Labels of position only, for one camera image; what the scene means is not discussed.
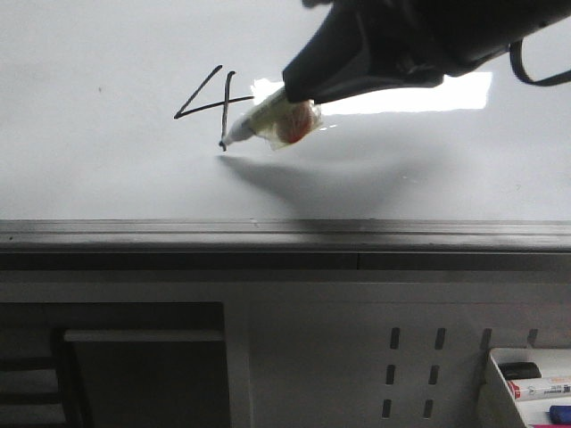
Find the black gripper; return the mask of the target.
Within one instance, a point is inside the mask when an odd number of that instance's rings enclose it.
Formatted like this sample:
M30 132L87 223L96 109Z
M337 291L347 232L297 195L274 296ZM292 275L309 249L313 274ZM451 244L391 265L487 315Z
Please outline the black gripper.
M444 75L470 72L570 16L568 1L366 1L362 14L359 6L334 3L284 68L288 100L331 103L379 90L439 86ZM389 70L369 70L368 38Z

